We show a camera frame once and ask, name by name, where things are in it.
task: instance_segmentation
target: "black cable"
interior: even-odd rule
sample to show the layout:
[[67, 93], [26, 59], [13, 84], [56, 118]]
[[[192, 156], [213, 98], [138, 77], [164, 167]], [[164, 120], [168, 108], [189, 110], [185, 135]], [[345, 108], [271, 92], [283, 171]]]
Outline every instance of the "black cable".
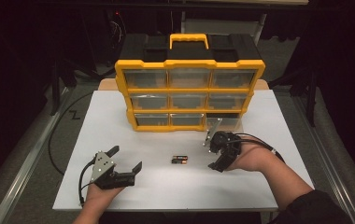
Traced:
[[50, 157], [50, 161], [52, 163], [52, 166], [55, 168], [55, 170], [61, 174], [64, 175], [64, 172], [61, 171], [61, 169], [58, 168], [58, 166], [55, 164], [52, 155], [51, 155], [51, 141], [52, 141], [52, 137], [55, 133], [56, 128], [58, 127], [59, 123], [61, 122], [62, 118], [64, 117], [64, 114], [66, 114], [66, 112], [70, 109], [70, 107], [72, 107], [75, 103], [77, 103], [79, 100], [83, 99], [86, 96], [92, 95], [93, 92], [87, 93], [81, 97], [79, 97], [77, 100], [75, 100], [72, 104], [70, 104], [67, 109], [62, 113], [62, 115], [58, 118], [58, 120], [56, 121], [54, 127], [52, 128], [51, 134], [50, 134], [50, 138], [49, 138], [49, 142], [48, 142], [48, 151], [49, 151], [49, 157]]
[[257, 140], [265, 143], [266, 145], [268, 145], [266, 142], [264, 142], [262, 139], [256, 137], [255, 135], [252, 135], [252, 134], [249, 134], [249, 133], [235, 133], [236, 135], [246, 135], [246, 136], [250, 136], [250, 137], [253, 137], [253, 138], [256, 138]]
[[89, 184], [84, 185], [84, 186], [81, 188], [81, 190], [85, 189], [86, 187], [90, 186], [91, 184], [93, 184], [93, 183], [89, 183]]
[[81, 191], [82, 191], [86, 186], [88, 186], [88, 185], [91, 184], [91, 183], [90, 183], [90, 184], [88, 184], [88, 185], [82, 187], [82, 186], [81, 186], [81, 184], [82, 184], [82, 177], [84, 176], [85, 171], [88, 169], [88, 167], [92, 166], [92, 165], [94, 164], [94, 162], [95, 162], [95, 158], [93, 158], [92, 161], [88, 162], [88, 164], [85, 165], [84, 169], [82, 169], [81, 174], [79, 175], [79, 180], [78, 180], [78, 198], [79, 198], [79, 202], [80, 202], [81, 206], [84, 205], [84, 197], [82, 197], [82, 192], [81, 192]]
[[270, 145], [266, 144], [264, 141], [262, 141], [261, 139], [259, 139], [260, 141], [256, 141], [256, 140], [251, 140], [251, 139], [241, 139], [241, 140], [233, 140], [233, 141], [229, 141], [226, 144], [229, 143], [242, 143], [242, 142], [249, 142], [249, 143], [254, 143], [257, 145], [260, 145], [262, 147], [267, 148], [268, 150], [270, 150], [272, 153], [274, 153], [280, 160], [282, 160], [283, 162], [285, 162], [282, 158], [282, 156], [279, 154], [279, 152], [277, 152], [273, 147], [271, 147]]

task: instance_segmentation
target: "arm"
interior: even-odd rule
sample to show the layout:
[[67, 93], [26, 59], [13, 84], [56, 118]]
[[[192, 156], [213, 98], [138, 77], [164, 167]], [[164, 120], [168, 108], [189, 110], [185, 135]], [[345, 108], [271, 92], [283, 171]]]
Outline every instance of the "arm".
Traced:
[[241, 154], [228, 168], [233, 169], [261, 172], [270, 185], [280, 210], [285, 210], [296, 198], [313, 190], [272, 152], [253, 143], [241, 144]]
[[99, 217], [105, 212], [113, 199], [123, 190], [119, 189], [99, 189], [96, 185], [91, 184], [88, 186], [86, 202], [73, 222], [79, 223], [98, 223]]

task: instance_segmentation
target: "organizer handle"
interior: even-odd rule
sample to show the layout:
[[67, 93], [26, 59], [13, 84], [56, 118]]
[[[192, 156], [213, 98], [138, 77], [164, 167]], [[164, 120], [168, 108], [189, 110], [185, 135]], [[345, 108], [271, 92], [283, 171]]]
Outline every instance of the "organizer handle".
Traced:
[[174, 41], [204, 41], [205, 48], [209, 49], [206, 35], [204, 34], [171, 34], [169, 36], [169, 48], [172, 49]]

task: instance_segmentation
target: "sleeve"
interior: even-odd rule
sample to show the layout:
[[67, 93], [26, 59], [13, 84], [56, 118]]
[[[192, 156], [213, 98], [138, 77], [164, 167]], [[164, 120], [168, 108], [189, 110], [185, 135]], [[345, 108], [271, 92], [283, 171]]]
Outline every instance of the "sleeve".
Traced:
[[295, 199], [285, 211], [279, 213], [277, 223], [348, 224], [352, 222], [327, 193], [313, 190]]

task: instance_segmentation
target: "yellow storage organizer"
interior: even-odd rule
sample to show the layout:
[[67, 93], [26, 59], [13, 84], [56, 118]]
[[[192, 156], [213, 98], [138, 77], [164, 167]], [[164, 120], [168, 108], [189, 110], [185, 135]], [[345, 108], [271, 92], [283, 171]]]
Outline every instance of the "yellow storage organizer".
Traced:
[[134, 130], [234, 131], [265, 65], [249, 35], [127, 35], [116, 82]]

